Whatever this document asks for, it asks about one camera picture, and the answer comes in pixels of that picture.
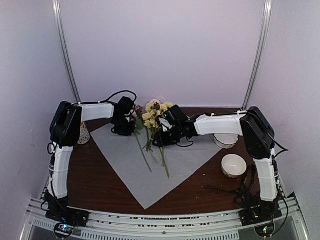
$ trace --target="pink flower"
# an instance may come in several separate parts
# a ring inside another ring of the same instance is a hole
[[[142,107],[142,106],[140,106],[140,105],[137,105],[137,106],[135,106],[135,111],[137,112],[137,111],[143,111],[144,110],[144,108]]]

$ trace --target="brown tabletop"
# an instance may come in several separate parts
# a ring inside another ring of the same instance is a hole
[[[199,113],[232,113],[231,108],[184,108],[189,116]],[[86,122],[90,132],[108,123],[106,119]],[[242,137],[231,149],[222,149],[176,189],[144,210],[105,159],[91,138],[86,145],[76,145],[72,152],[68,174],[69,206],[119,214],[180,215],[228,211],[239,208],[235,196],[218,190],[205,189],[212,185],[235,190],[241,179],[230,179],[221,171],[225,155],[237,154],[247,165],[253,164]]]

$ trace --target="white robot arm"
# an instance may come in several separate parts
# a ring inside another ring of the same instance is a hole
[[[95,119],[111,119],[114,115],[115,110],[115,106],[111,103],[80,103],[74,106],[81,108],[81,119],[77,121],[77,125],[79,125],[79,123]],[[48,190],[52,196],[55,195],[57,199],[62,199],[68,196],[67,178],[69,170],[69,161],[74,147],[61,147],[58,143],[54,141],[52,142],[50,147],[50,152],[54,153],[54,155],[52,156],[54,158],[54,162],[52,162],[49,166],[51,173],[49,181],[53,181],[53,189],[49,187]]]
[[[195,130],[198,135],[207,134],[235,134],[243,136],[243,130],[240,120],[247,115],[247,111],[238,111],[237,115],[202,115],[196,119],[194,123]],[[275,149],[270,150],[270,156],[262,159],[253,157],[255,163],[259,183],[260,183],[260,198],[266,202],[273,202],[277,195],[276,175],[273,165]]]
[[[112,132],[121,136],[130,136],[135,130],[131,121],[135,103],[128,97],[122,97],[118,103],[88,102],[60,103],[50,126],[51,154],[49,165],[49,186],[44,200],[49,208],[46,217],[59,222],[85,227],[88,212],[68,208],[67,179],[71,153],[80,137],[81,123],[96,119],[111,119]]]
[[[203,114],[187,117],[173,106],[157,120],[162,131],[157,132],[153,144],[158,147],[175,145],[180,139],[211,134],[234,134],[243,136],[246,151],[253,158],[259,183],[259,205],[251,205],[242,211],[242,224],[256,224],[279,216],[278,167],[275,155],[275,132],[257,107],[229,114]]]

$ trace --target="white paper sheet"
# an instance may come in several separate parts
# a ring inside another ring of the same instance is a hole
[[[221,150],[209,136],[192,138],[194,145],[187,148],[166,146],[164,155],[170,173],[170,179],[168,179],[166,170],[162,167],[161,153],[157,147],[152,146],[152,149],[159,163],[152,159],[150,153],[144,151],[152,169],[150,172],[136,137],[113,134],[111,133],[112,127],[111,124],[105,125],[92,132],[91,136],[104,157],[144,209],[149,208],[179,186]],[[139,140],[143,147],[147,142],[144,130],[141,131]]]

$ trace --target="lavender wall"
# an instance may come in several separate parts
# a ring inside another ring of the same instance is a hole
[[[290,149],[278,160],[295,191],[311,238],[320,236],[320,2],[273,2],[272,19],[251,105]]]
[[[49,126],[74,101],[50,0],[0,1],[0,238],[14,240],[48,179]]]
[[[263,0],[61,1],[83,101],[122,89],[138,102],[241,106],[259,41]]]

